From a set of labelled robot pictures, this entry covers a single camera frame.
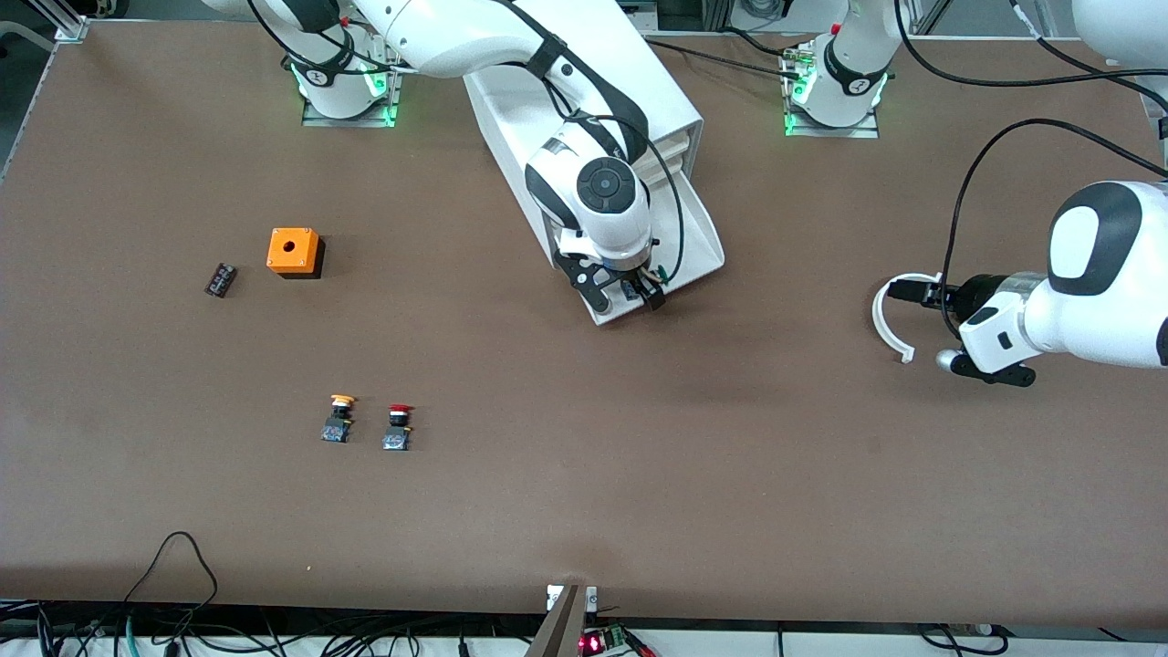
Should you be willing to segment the aluminium frame profile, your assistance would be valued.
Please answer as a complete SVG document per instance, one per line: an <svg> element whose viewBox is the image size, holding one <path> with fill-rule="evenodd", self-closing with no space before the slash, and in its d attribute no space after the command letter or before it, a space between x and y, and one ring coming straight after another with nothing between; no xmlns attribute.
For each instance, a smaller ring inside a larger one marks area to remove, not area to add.
<svg viewBox="0 0 1168 657"><path fill-rule="evenodd" d="M90 21L69 0L26 0L26 4L55 27L56 42L78 43L85 37Z"/></svg>

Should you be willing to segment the orange box with hole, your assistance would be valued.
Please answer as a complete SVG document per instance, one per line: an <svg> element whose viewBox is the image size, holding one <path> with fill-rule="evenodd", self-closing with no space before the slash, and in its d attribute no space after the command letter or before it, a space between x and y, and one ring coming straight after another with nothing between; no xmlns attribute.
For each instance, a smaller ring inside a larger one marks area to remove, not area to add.
<svg viewBox="0 0 1168 657"><path fill-rule="evenodd" d="M327 242L310 227L277 227L270 233L266 267L288 281L321 279Z"/></svg>

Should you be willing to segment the yellow push button switch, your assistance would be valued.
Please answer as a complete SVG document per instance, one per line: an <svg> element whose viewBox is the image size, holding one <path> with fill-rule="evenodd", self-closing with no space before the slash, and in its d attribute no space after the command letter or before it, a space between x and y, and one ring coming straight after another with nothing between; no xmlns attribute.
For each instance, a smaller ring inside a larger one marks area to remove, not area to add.
<svg viewBox="0 0 1168 657"><path fill-rule="evenodd" d="M349 395L334 394L331 401L329 416L326 419L320 438L328 443L347 443L353 426L353 406L356 399Z"/></svg>

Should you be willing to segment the red push button switch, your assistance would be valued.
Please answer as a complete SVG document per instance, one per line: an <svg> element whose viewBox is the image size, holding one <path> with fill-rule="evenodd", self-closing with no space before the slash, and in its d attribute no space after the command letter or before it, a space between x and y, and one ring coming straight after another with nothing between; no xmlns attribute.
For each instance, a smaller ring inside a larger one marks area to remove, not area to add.
<svg viewBox="0 0 1168 657"><path fill-rule="evenodd" d="M408 452L412 443L413 406L392 403L388 406L388 424L382 437L384 452Z"/></svg>

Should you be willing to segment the white curved plastic arc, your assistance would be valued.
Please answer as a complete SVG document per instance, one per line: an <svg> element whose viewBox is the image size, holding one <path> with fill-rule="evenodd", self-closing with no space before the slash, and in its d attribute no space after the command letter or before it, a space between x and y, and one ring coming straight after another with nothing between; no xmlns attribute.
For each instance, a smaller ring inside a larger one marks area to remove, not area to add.
<svg viewBox="0 0 1168 657"><path fill-rule="evenodd" d="M894 350L898 355L901 355L901 364L910 364L916 357L916 350L913 345L904 343L901 340L892 328L890 328L887 317L884 313L884 300L888 298L888 293L892 290L894 283L922 283L926 286L936 286L940 283L940 274L926 275L926 274L901 274L894 278L890 278L880 291L872 296L871 303L871 320L872 328L876 328L877 334L880 334L881 341L883 341L888 348Z"/></svg>

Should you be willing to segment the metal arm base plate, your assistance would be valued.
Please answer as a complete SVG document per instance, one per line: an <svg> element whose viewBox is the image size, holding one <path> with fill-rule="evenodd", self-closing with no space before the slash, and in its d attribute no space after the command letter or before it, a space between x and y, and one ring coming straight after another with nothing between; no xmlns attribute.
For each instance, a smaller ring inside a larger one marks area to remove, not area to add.
<svg viewBox="0 0 1168 657"><path fill-rule="evenodd" d="M806 101L816 83L813 51L814 41L800 43L793 48L786 48L779 58L783 72L793 72L794 79L784 79L784 123L785 136L788 137L816 137L835 139L877 139L880 138L880 122L877 122L877 110L881 101L881 89L888 82L888 75L881 76L872 91L867 91L862 96L843 96L846 108L858 108L860 101L865 99L865 113L858 123L848 126L833 126L821 123L806 108Z"/></svg>
<svg viewBox="0 0 1168 657"><path fill-rule="evenodd" d="M297 90L304 97L306 126L392 127L398 117L403 61L380 35L349 32L353 50L338 54L332 65L292 63Z"/></svg>

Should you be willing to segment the circuit board with red LED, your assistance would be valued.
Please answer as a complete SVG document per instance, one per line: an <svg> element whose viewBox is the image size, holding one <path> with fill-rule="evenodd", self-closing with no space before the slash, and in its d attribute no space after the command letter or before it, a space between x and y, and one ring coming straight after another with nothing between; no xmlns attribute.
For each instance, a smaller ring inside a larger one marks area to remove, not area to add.
<svg viewBox="0 0 1168 657"><path fill-rule="evenodd" d="M580 632L579 657L659 657L625 625L612 624Z"/></svg>

